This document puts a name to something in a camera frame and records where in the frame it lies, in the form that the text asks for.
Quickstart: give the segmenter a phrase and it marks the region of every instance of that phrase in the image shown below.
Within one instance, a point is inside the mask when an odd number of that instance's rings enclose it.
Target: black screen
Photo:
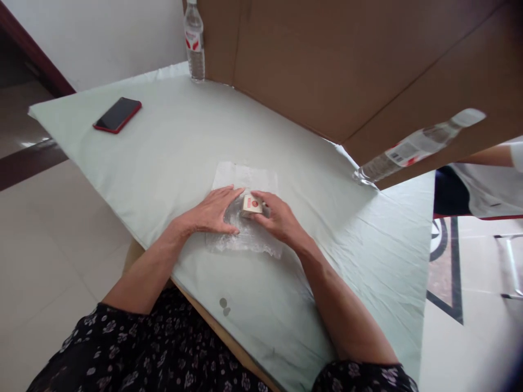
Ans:
[[[122,97],[105,112],[95,126],[116,130],[138,106],[140,102]]]

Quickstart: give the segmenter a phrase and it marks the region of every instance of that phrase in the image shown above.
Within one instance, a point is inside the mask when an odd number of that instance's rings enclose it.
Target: metal chair leg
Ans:
[[[523,290],[519,282],[518,269],[516,267],[516,261],[514,259],[514,252],[512,251],[512,240],[518,237],[523,237],[523,234],[505,234],[495,235],[495,239],[505,238],[507,240],[507,253],[510,262],[510,271],[512,274],[512,282],[514,284],[514,291],[516,294],[502,294],[501,297],[508,299],[519,299],[523,301]]]

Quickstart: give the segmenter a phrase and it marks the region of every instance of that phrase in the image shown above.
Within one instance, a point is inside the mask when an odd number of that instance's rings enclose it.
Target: white table cover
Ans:
[[[140,100],[143,109],[119,135],[94,130],[121,96]],[[186,63],[44,102],[30,115],[145,248],[205,197],[218,162],[275,171],[280,196],[418,378],[433,173],[384,192],[360,187],[341,148],[231,87],[192,83]],[[310,390],[335,358],[287,247],[281,260],[211,253],[204,235],[193,235],[173,277],[283,389]],[[227,316],[221,298],[231,309]]]

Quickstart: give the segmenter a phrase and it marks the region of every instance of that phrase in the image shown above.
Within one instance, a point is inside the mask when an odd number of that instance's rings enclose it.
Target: person's right hand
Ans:
[[[257,213],[251,215],[251,219],[258,222],[276,239],[292,247],[300,238],[307,237],[307,233],[285,201],[269,192],[252,191],[251,194],[263,200],[271,210],[269,218]]]

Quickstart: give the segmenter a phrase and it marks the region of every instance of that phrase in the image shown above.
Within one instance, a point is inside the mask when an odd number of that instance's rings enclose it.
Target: bubble wrap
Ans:
[[[258,223],[249,218],[240,217],[244,194],[251,190],[278,194],[278,177],[275,172],[237,165],[233,162],[220,162],[212,188],[222,188],[234,184],[235,188],[245,188],[245,192],[231,203],[225,212],[225,222],[236,226],[240,233],[236,236],[211,234],[206,235],[207,248],[211,251],[251,250],[267,252],[276,259],[282,256],[283,244],[272,237]]]

